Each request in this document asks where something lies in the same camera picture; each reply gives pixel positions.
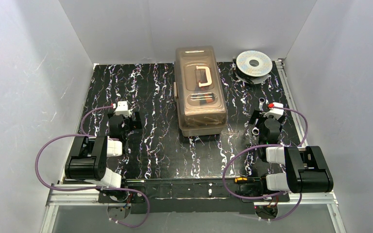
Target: black marble table surface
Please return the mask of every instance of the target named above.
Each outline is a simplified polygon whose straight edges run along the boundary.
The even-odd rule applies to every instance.
[[[287,99],[274,64],[271,78],[260,85],[247,85],[233,74],[233,63],[218,63],[228,111],[228,124],[219,135],[183,137],[178,127],[173,96],[173,64],[98,65],[94,69],[83,115],[118,101],[128,101],[139,111],[143,130],[129,133],[126,154],[110,157],[108,167],[127,179],[218,178],[226,163],[242,150],[256,145],[248,120],[258,98],[266,103]],[[90,115],[84,129],[90,135],[108,134],[106,111]],[[285,145],[300,140],[291,114],[287,114],[281,133]],[[255,152],[234,162],[227,175],[257,176],[282,172],[277,164],[264,163]]]

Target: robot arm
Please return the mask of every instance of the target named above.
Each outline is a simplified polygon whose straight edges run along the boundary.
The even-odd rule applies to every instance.
[[[277,107],[283,107],[281,103],[274,102],[273,104]],[[260,108],[259,110],[254,110],[248,123],[251,125],[255,124],[254,130],[257,133],[254,133],[254,135],[258,136],[260,145],[267,143],[277,144],[284,119],[285,115],[282,109],[272,108],[268,112],[264,112]]]
[[[334,182],[320,147],[270,147],[266,154],[268,162],[286,167],[286,173],[266,175],[269,190],[293,193],[332,191]]]
[[[97,186],[120,188],[121,175],[106,168],[107,153],[111,150],[110,142],[116,144],[115,141],[108,140],[107,136],[75,137],[65,164],[65,176]]]

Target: cable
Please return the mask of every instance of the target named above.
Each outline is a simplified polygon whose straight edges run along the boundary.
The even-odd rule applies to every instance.
[[[128,206],[129,202],[131,201],[131,198],[132,198],[132,193],[131,193],[131,195],[130,195],[128,201],[126,202],[126,204],[125,204],[122,208],[125,209],[125,208]]]
[[[308,133],[308,121],[306,120],[306,117],[304,116],[304,114],[302,114],[302,113],[300,113],[300,112],[298,112],[297,110],[294,110],[294,109],[280,108],[280,107],[276,107],[274,105],[272,105],[272,108],[277,108],[277,109],[282,109],[282,110],[286,110],[286,111],[290,111],[290,112],[295,112],[296,114],[300,115],[304,119],[304,122],[305,122],[305,133],[304,133],[304,137],[302,138],[300,144],[298,145],[299,147],[302,146],[302,144],[306,140],[306,134]]]
[[[59,140],[61,138],[65,138],[65,137],[85,137],[85,136],[89,136],[89,135],[86,135],[86,134],[66,134],[66,135],[63,135],[63,136],[59,136],[59,137],[56,137],[54,139],[51,139],[49,142],[47,142],[38,152],[38,154],[36,155],[36,159],[35,159],[35,174],[36,174],[36,177],[38,178],[39,182],[41,182],[41,184],[43,184],[45,187],[49,188],[49,189],[52,189],[52,190],[56,190],[56,191],[66,191],[66,192],[73,192],[73,191],[81,191],[81,190],[89,190],[89,189],[100,189],[100,188],[103,188],[103,189],[106,189],[106,190],[117,190],[117,191],[127,191],[127,192],[135,192],[135,193],[139,193],[140,195],[142,195],[144,198],[145,198],[145,201],[147,202],[147,213],[145,215],[145,218],[138,224],[136,225],[131,225],[131,224],[128,224],[128,223],[125,223],[125,222],[120,222],[116,219],[114,219],[114,221],[116,223],[120,223],[124,226],[127,226],[127,227],[131,227],[131,228],[136,228],[136,227],[139,227],[141,226],[147,219],[148,219],[148,216],[149,216],[149,212],[150,212],[150,208],[151,208],[151,205],[149,203],[149,199],[148,197],[141,191],[138,191],[138,190],[135,190],[135,189],[130,189],[130,188],[114,188],[114,187],[109,187],[109,188],[104,188],[104,187],[100,187],[100,186],[95,186],[95,187],[83,187],[83,188],[59,188],[59,187],[54,187],[54,186],[51,186],[50,184],[46,183],[41,175],[39,174],[39,169],[38,169],[38,163],[39,163],[39,158],[41,157],[41,154],[43,152],[43,150],[49,145],[51,144],[52,142],[56,141],[56,140]]]
[[[301,203],[301,200],[302,200],[302,193],[300,193],[300,199],[298,200],[298,202],[295,204],[295,206],[294,206],[290,211],[288,211],[288,213],[286,213],[286,214],[284,214],[284,215],[282,215],[282,216],[280,216],[280,217],[276,217],[276,218],[274,218],[274,219],[271,219],[270,221],[278,221],[278,220],[281,220],[281,219],[283,219],[283,218],[285,218],[285,217],[288,217],[288,215],[292,214],[292,212],[294,212],[295,209],[298,208],[298,206],[299,206],[300,203]]]
[[[272,204],[272,200],[274,200],[274,198],[271,198],[270,203],[267,205],[268,207],[271,206],[271,204]]]
[[[112,200],[114,200],[114,201],[117,201],[117,202],[119,202],[119,203],[122,203],[122,202],[125,202],[125,201],[127,201],[128,200],[128,197],[130,196],[131,194],[129,193],[129,192],[127,192],[127,195],[126,195],[126,197],[125,197],[125,199],[123,199],[123,200],[118,200],[118,198],[117,197],[115,197],[115,198],[117,198],[116,200],[114,200],[114,199],[112,199]]]
[[[277,206],[278,204],[278,196],[275,197],[275,205],[274,206]]]
[[[281,195],[283,194],[284,192],[278,192],[278,193],[273,193],[273,194],[269,194],[269,195],[265,195],[265,196],[261,196],[261,197],[245,197],[245,196],[241,196],[241,195],[238,195],[236,193],[234,193],[233,191],[231,191],[228,186],[226,185],[226,181],[225,181],[225,175],[226,175],[226,171],[228,170],[229,166],[231,165],[231,163],[236,160],[237,158],[239,158],[241,155],[243,155],[244,153],[250,151],[250,150],[254,150],[254,149],[258,149],[258,148],[263,148],[263,147],[281,147],[282,145],[281,144],[267,144],[267,145],[258,145],[258,146],[253,146],[253,147],[250,147],[250,148],[247,148],[243,151],[241,151],[240,153],[238,153],[236,156],[234,156],[225,166],[224,168],[224,172],[222,173],[222,183],[224,184],[224,187],[226,189],[226,191],[228,191],[228,193],[230,193],[232,196],[234,197],[237,197],[237,198],[241,198],[241,199],[247,199],[247,200],[259,200],[259,199],[264,199],[264,198],[269,198],[269,197],[274,197],[274,196],[278,196],[278,195]]]
[[[91,114],[95,111],[98,111],[98,110],[108,109],[108,108],[114,108],[114,106],[110,105],[110,106],[105,106],[105,107],[99,107],[99,108],[93,109],[93,110],[89,111],[87,114],[85,114],[85,116],[81,120],[81,133],[84,134],[85,136],[88,135],[84,130],[84,122],[85,122],[85,119],[89,116],[89,114]]]
[[[288,213],[280,216],[280,217],[276,217],[276,218],[273,218],[273,219],[263,219],[264,221],[278,221],[278,220],[281,220],[285,217],[288,217],[288,215],[292,214],[292,212],[295,211],[295,209],[298,208],[298,206],[300,205],[301,203],[301,200],[302,200],[302,193],[300,193],[300,198],[298,200],[298,202],[295,204],[295,206],[290,210],[288,211]],[[249,219],[252,219],[252,220],[261,220],[260,218],[254,218],[254,217],[248,217],[248,216],[244,216],[244,215],[239,215],[239,214],[234,214],[235,216],[238,216],[238,217],[244,217],[244,218],[249,218]]]

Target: screwdriver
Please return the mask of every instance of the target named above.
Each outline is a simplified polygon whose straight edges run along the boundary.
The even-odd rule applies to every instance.
[[[238,177],[235,178],[235,183],[254,183],[259,181],[259,179],[255,179],[253,177]]]

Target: container lid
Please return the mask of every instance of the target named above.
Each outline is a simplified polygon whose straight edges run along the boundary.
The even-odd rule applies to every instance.
[[[220,74],[211,46],[177,49],[175,79],[180,126],[214,126],[226,122]]]

